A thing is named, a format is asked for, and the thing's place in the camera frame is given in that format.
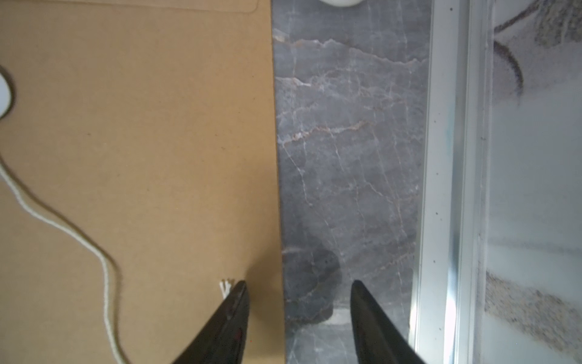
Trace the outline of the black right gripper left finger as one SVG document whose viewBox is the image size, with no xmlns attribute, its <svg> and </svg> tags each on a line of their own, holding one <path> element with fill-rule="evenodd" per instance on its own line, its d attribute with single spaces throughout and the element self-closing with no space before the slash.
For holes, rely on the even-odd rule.
<svg viewBox="0 0 582 364">
<path fill-rule="evenodd" d="M 240 364 L 246 345 L 249 308 L 246 282 L 239 281 L 174 362 Z"/>
</svg>

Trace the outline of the brown kraft file bag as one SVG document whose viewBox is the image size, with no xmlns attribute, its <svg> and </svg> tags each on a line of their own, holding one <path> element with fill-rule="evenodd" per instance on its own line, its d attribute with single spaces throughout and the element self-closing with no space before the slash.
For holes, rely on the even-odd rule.
<svg viewBox="0 0 582 364">
<path fill-rule="evenodd" d="M 3 1 L 1 156 L 26 200 L 115 262 L 133 363 L 170 363 L 252 299 L 246 363 L 285 361 L 268 1 Z"/>
</svg>

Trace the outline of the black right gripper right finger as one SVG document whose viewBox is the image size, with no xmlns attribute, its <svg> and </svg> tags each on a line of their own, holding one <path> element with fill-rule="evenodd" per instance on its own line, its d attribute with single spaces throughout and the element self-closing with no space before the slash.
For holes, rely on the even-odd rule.
<svg viewBox="0 0 582 364">
<path fill-rule="evenodd" d="M 360 280 L 353 282 L 350 314 L 359 364 L 423 364 Z"/>
</svg>

